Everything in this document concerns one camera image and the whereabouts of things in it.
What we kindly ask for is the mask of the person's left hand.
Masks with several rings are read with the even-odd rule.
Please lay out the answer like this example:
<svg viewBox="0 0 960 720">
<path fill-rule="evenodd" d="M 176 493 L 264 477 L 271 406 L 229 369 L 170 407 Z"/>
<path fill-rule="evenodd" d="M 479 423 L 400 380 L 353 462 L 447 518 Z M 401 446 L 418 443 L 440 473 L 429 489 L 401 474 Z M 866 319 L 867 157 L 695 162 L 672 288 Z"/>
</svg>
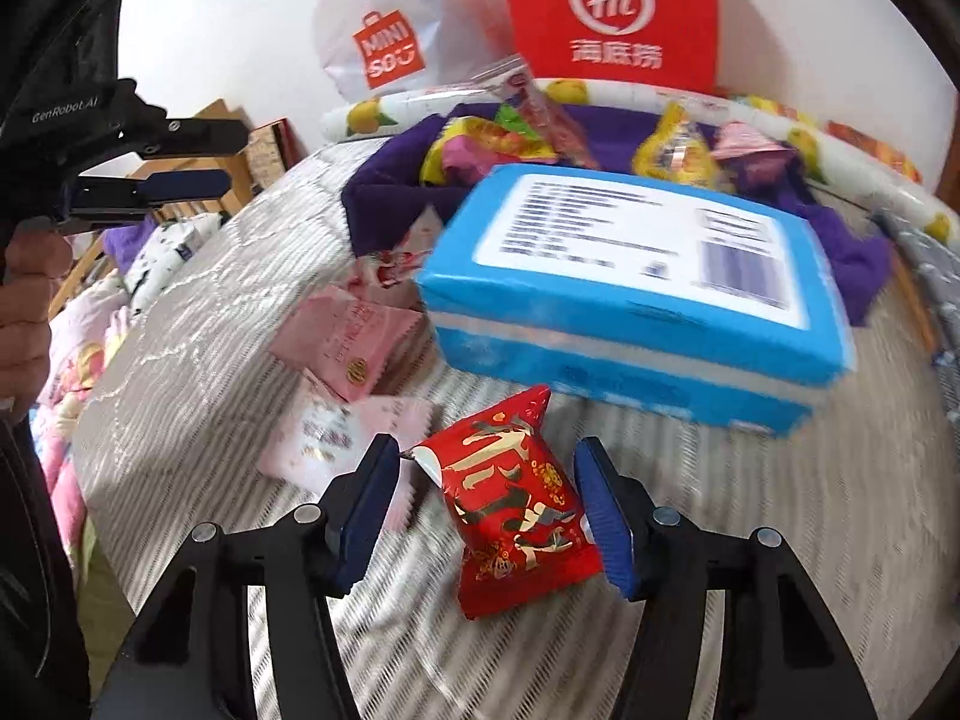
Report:
<svg viewBox="0 0 960 720">
<path fill-rule="evenodd" d="M 2 284 L 2 416 L 20 422 L 49 375 L 49 307 L 71 268 L 70 244 L 55 229 L 18 231 L 5 249 Z"/>
</svg>

